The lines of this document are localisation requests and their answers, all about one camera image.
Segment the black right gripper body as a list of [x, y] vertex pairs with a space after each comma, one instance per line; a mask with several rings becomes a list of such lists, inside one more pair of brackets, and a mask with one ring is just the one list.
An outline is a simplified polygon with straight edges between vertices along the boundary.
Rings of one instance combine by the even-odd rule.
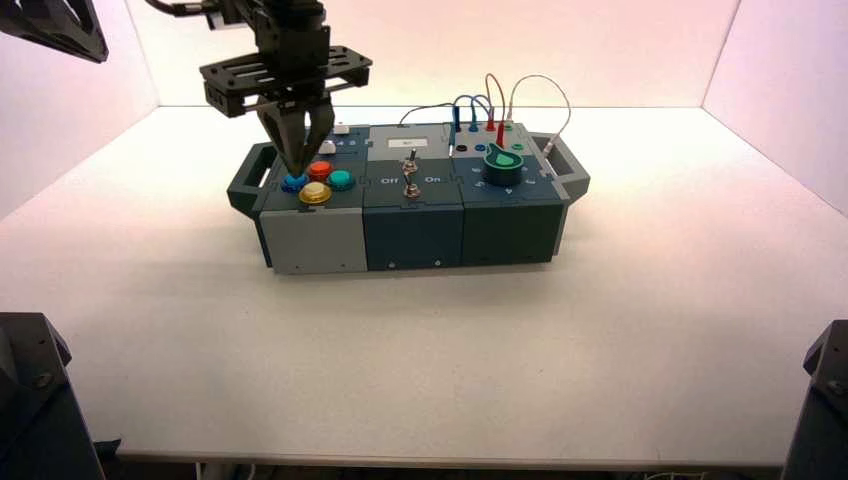
[[320, 1], [204, 1], [209, 28], [244, 24], [256, 51], [202, 66], [207, 103], [228, 118], [265, 105], [306, 111], [310, 95], [369, 83], [372, 60], [330, 43]]

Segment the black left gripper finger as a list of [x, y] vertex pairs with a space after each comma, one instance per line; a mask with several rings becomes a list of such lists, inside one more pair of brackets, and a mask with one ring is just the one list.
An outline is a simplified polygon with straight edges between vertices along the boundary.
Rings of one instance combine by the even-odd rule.
[[108, 59], [96, 9], [88, 0], [1, 0], [1, 32], [90, 62]]

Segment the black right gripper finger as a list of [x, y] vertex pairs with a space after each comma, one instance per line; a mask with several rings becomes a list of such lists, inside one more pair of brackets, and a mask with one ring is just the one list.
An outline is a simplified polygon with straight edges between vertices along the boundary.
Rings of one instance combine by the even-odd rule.
[[304, 143], [304, 165], [308, 166], [318, 153], [335, 122], [330, 94], [310, 95], [306, 101], [306, 113], [310, 120], [309, 132]]
[[295, 177], [301, 176], [306, 169], [306, 111], [281, 105], [265, 105], [257, 111], [257, 115], [288, 172]]

